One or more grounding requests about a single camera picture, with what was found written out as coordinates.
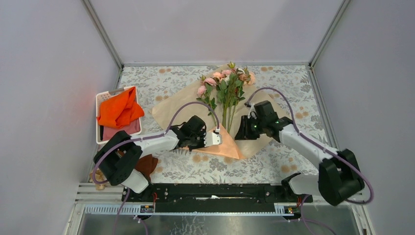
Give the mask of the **beige kraft wrapping paper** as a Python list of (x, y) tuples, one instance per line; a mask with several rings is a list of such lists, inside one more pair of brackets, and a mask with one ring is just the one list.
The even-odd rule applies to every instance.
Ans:
[[(155, 105), (151, 110), (151, 114), (155, 122), (159, 124), (161, 128), (167, 128), (175, 112), (179, 110), (180, 107), (197, 100), (196, 92), (200, 85), (200, 80), (192, 82), (166, 100)], [(249, 111), (249, 108), (243, 103), (244, 101), (241, 101), (237, 104), (230, 129), (225, 129), (222, 126), (220, 127), (220, 134), (222, 135), (223, 144), (208, 148), (199, 148), (196, 149), (196, 152), (235, 159), (247, 159), (254, 156), (272, 141), (272, 138), (265, 135), (262, 135), (260, 138), (252, 141), (235, 139), (239, 124), (241, 123), (241, 117), (243, 115), (247, 115)], [(206, 124), (208, 132), (213, 132), (215, 130), (215, 117), (209, 114), (207, 107), (200, 104), (192, 104), (183, 108), (173, 120), (173, 124), (181, 124), (182, 122), (189, 120), (194, 115), (202, 119), (202, 121)]]

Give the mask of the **pink fake flower bouquet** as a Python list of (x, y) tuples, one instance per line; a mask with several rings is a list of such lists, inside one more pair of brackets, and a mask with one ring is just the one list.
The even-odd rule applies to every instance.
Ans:
[(222, 106), (222, 126), (231, 130), (236, 106), (244, 100), (244, 87), (255, 83), (255, 75), (247, 67), (237, 67), (229, 62), (223, 69), (211, 75), (200, 76), (201, 85), (196, 100), (215, 110)]

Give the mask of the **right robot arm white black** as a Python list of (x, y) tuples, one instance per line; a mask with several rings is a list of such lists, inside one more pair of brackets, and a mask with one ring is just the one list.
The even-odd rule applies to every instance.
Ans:
[(269, 101), (245, 103), (245, 106), (249, 112), (241, 117), (236, 140), (253, 141), (268, 136), (300, 153), (318, 170), (316, 175), (298, 172), (283, 179), (280, 194), (285, 201), (315, 195), (337, 206), (365, 188), (352, 151), (325, 148), (321, 142), (300, 132), (293, 120), (279, 117)]

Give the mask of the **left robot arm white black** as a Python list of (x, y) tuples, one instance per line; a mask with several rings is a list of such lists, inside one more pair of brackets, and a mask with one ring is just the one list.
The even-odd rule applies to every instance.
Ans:
[(117, 132), (94, 156), (93, 162), (112, 186), (123, 185), (133, 191), (140, 201), (151, 197), (149, 179), (135, 169), (139, 159), (159, 151), (187, 147), (190, 150), (205, 147), (206, 124), (198, 116), (171, 126), (167, 133), (132, 137), (125, 131)]

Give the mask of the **brown cloth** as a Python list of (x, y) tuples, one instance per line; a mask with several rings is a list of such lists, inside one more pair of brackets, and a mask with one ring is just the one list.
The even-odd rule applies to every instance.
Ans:
[(135, 170), (141, 172), (149, 181), (151, 181), (151, 174), (157, 167), (158, 158), (153, 157), (152, 154), (143, 156), (139, 159), (135, 166)]

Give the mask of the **floral patterned table mat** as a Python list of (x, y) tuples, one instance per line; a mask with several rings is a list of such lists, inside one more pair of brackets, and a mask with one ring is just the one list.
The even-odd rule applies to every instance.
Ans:
[[(155, 105), (218, 70), (219, 66), (125, 67), (119, 86), (136, 86), (145, 111), (142, 131), (147, 134), (160, 130), (151, 115)], [(254, 73), (257, 88), (266, 87), (284, 111), (294, 112), (301, 131), (327, 143), (308, 66), (248, 66), (248, 70)], [(306, 158), (276, 141), (243, 160), (186, 150), (162, 151), (155, 157), (159, 161), (151, 174), (153, 183), (279, 183), (296, 172), (317, 173)]]

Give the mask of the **orange cloth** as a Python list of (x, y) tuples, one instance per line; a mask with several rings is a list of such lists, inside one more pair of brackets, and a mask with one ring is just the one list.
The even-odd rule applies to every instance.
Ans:
[(144, 116), (144, 110), (138, 104), (135, 86), (123, 88), (117, 95), (100, 93), (96, 113), (97, 124), (113, 129), (121, 129)]

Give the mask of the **white plastic basket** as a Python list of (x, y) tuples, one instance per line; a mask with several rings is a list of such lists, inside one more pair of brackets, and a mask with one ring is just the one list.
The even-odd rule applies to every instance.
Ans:
[(97, 144), (105, 144), (118, 131), (138, 135), (144, 111), (138, 103), (136, 86), (98, 93), (95, 96)]

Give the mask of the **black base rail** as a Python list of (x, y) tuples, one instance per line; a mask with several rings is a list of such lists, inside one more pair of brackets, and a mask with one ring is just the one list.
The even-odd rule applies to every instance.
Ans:
[(143, 192), (123, 190), (127, 202), (149, 203), (156, 212), (277, 212), (275, 204), (294, 208), (313, 202), (312, 196), (294, 194), (277, 184), (162, 184), (154, 183)]

